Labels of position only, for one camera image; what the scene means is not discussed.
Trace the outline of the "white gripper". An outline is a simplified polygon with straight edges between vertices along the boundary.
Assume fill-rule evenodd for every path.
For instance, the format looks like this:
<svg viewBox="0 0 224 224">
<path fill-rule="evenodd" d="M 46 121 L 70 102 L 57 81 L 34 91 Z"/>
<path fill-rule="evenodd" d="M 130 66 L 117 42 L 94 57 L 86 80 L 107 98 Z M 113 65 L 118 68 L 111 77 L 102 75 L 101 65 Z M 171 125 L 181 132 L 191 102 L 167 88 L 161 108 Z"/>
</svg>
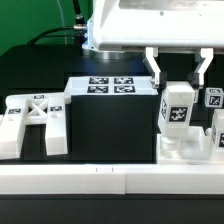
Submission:
<svg viewBox="0 0 224 224">
<path fill-rule="evenodd" d="M 224 0 L 95 0 L 92 21 L 99 50 L 146 47 L 154 89 L 167 81 L 154 47 L 224 49 Z"/>
</svg>

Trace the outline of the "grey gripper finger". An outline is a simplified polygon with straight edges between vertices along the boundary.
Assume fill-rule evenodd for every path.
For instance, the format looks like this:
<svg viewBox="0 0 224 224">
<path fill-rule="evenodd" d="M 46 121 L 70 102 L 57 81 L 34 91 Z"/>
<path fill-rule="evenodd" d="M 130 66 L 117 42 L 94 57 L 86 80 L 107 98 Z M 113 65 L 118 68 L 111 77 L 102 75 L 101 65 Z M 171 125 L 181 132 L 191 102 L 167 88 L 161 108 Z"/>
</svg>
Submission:
<svg viewBox="0 0 224 224">
<path fill-rule="evenodd" d="M 188 82 L 193 89 L 202 89 L 204 86 L 204 74 L 213 60 L 212 48 L 200 48 L 195 52 L 195 61 L 197 66 L 195 70 L 188 75 Z"/>
</svg>

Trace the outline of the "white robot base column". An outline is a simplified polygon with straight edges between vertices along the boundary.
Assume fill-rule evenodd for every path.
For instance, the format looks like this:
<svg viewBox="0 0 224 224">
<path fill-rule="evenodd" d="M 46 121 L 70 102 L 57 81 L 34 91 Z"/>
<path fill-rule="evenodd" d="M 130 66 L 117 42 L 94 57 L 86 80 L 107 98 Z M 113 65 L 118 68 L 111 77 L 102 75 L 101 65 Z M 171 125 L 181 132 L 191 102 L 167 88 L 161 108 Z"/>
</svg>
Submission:
<svg viewBox="0 0 224 224">
<path fill-rule="evenodd" d="M 93 44 L 93 20 L 87 21 L 86 41 L 82 44 L 82 53 L 85 56 L 97 58 L 101 60 L 121 60 L 140 56 L 140 52 L 124 52 L 124 51 L 105 51 L 98 50 Z"/>
</svg>

